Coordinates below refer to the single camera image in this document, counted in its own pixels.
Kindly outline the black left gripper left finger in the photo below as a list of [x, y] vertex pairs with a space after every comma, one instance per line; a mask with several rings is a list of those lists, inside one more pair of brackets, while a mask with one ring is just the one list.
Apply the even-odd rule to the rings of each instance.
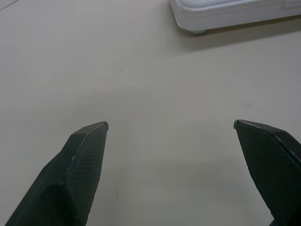
[[109, 124], [85, 126], [41, 170], [5, 226], [86, 226]]

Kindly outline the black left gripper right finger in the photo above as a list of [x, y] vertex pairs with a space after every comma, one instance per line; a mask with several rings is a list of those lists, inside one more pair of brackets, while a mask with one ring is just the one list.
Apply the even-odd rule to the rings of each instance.
[[234, 129], [251, 178], [274, 218], [270, 226], [301, 226], [301, 144], [266, 124], [235, 120]]

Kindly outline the white plastic box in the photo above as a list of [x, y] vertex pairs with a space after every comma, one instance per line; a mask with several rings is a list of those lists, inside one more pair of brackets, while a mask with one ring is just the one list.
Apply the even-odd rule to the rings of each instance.
[[169, 0], [179, 28], [191, 34], [301, 15], [301, 0]]

